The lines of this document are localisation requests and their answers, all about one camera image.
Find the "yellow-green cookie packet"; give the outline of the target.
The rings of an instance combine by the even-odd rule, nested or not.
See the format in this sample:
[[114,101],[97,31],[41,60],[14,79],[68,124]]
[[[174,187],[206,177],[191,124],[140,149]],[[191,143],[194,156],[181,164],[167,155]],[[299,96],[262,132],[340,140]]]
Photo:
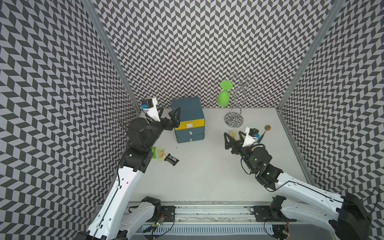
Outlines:
[[228,134],[233,138],[237,139],[237,131],[236,130],[228,130]]
[[166,158],[165,148],[164,147],[160,147],[160,148],[157,148],[156,151],[157,151],[158,160],[159,161],[164,161],[165,158]]

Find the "yellow top drawer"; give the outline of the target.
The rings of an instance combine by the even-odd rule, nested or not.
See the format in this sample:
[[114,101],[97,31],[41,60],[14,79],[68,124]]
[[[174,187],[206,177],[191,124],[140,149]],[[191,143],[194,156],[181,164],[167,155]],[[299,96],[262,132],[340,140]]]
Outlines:
[[204,127],[204,126],[205,126],[205,119],[190,120],[190,121],[180,122],[179,127],[175,128],[175,130],[180,131],[180,130],[198,128],[198,127]]

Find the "teal drawer cabinet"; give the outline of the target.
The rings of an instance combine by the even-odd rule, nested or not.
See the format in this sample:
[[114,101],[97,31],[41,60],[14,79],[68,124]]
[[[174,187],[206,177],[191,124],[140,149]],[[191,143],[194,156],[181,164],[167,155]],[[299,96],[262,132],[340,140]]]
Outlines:
[[171,101],[172,110],[181,108],[180,122],[205,119],[201,100],[199,97],[175,99]]

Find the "teal lowest drawer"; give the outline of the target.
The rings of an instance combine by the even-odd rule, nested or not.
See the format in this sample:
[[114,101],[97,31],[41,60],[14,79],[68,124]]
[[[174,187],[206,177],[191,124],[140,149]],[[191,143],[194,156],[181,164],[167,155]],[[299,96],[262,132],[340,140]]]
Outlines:
[[177,142],[180,143],[187,143],[187,142],[194,142],[194,141],[200,141],[205,138],[205,134],[197,134],[197,135],[184,135],[177,137]]

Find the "black cookie packet back-side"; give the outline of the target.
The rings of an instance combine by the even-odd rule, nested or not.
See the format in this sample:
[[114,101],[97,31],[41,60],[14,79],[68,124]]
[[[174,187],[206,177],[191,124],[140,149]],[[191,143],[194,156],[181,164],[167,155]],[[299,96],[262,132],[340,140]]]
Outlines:
[[168,154],[165,158],[165,161],[175,166],[179,160],[175,157],[173,157],[171,154]]

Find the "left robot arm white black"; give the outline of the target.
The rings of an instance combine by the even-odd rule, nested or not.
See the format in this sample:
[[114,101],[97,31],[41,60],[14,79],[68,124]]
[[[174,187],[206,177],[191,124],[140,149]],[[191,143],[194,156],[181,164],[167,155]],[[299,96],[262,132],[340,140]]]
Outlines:
[[159,215],[161,201],[145,197],[133,213],[123,218],[132,193],[153,157],[153,146],[163,131],[180,126],[181,109],[170,111],[168,118],[162,117],[162,107],[143,110],[145,117],[135,118],[128,125],[128,141],[118,163],[116,181],[93,222],[85,232],[76,234],[76,240],[129,240],[145,222]]

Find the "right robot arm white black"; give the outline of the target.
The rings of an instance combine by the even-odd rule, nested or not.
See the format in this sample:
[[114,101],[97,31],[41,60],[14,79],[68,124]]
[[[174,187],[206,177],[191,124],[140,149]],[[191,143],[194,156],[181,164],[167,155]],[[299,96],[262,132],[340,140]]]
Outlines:
[[240,140],[224,133],[225,149],[241,157],[247,174],[267,191],[277,193],[270,205],[272,220],[299,220],[328,230],[340,240],[367,240],[372,215],[364,201],[346,193],[340,195],[300,181],[271,164],[272,156],[258,143],[257,129],[240,132]]

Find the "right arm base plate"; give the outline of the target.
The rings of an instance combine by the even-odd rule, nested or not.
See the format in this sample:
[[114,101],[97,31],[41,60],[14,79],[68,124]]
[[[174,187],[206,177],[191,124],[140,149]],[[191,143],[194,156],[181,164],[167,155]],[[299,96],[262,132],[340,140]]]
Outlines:
[[253,206],[251,211],[256,222],[296,222],[296,219],[289,219],[283,215],[281,210],[271,209],[269,206]]

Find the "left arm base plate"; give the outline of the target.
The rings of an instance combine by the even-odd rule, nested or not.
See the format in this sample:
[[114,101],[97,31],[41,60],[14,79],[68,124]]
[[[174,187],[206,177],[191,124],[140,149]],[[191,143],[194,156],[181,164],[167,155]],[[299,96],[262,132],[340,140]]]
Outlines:
[[175,220],[175,214],[175,206],[161,206],[161,208],[155,208],[154,215],[148,222],[156,222],[160,219],[162,219],[163,222],[173,222]]

